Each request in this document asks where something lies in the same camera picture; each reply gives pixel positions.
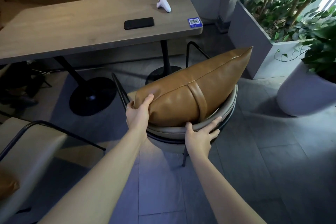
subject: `qr code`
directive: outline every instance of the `qr code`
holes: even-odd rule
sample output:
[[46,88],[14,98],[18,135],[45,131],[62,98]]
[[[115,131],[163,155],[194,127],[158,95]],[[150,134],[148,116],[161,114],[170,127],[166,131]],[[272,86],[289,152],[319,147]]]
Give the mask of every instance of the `qr code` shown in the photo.
[[199,18],[195,18],[195,19],[189,19],[189,24],[190,25],[194,25],[194,24],[200,24],[200,20]]

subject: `leather strap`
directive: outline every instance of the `leather strap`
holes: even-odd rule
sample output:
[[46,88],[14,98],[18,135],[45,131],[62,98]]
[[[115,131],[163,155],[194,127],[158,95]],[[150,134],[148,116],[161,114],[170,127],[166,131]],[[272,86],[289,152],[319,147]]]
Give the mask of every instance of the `leather strap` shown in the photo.
[[198,108],[199,108],[199,122],[205,120],[205,116],[208,112],[208,106],[207,106],[207,101],[205,100],[205,97],[200,89],[200,87],[198,86],[196,81],[193,81],[189,84],[187,84],[187,86],[189,87],[192,95],[194,96],[197,104],[198,104]]

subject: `table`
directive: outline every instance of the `table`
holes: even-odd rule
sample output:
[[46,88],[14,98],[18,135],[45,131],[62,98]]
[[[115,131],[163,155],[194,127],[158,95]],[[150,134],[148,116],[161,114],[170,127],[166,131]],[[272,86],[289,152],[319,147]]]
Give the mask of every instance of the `table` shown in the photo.
[[[190,0],[167,0],[172,11],[157,9],[157,0],[81,0],[30,8],[20,12],[0,31],[0,64],[55,58],[77,81],[70,109],[89,116],[110,105],[116,94],[109,78],[84,80],[65,55],[161,41],[163,68],[147,81],[178,69],[168,59],[167,39],[198,35],[203,27],[191,28],[189,18],[198,17]],[[153,27],[124,30],[124,21],[153,17]]]

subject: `plant pot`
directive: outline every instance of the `plant pot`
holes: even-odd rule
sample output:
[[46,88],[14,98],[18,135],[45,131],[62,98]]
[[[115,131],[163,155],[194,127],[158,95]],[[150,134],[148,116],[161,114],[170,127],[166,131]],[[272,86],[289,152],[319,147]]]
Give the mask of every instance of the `plant pot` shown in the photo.
[[280,86],[276,100],[286,114],[310,115],[336,104],[336,84],[308,71],[301,61]]
[[254,47],[246,67],[252,79],[288,76],[300,63],[300,57],[289,62],[275,59],[284,53],[288,58],[283,60],[298,56],[299,52],[294,51],[301,46],[300,41],[271,43],[271,38],[240,1],[234,8],[228,35],[236,48]]

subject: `brown leather pillow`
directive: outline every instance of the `brown leather pillow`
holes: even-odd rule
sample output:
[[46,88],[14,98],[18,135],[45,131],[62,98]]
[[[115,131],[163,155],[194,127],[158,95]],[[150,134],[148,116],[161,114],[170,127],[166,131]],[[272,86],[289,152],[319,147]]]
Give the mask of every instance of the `brown leather pillow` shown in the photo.
[[19,187],[19,182],[11,174],[0,169],[0,200],[11,196]]
[[163,127],[201,122],[225,101],[249,62],[252,47],[235,49],[181,69],[140,88],[138,108],[150,94],[149,122]]

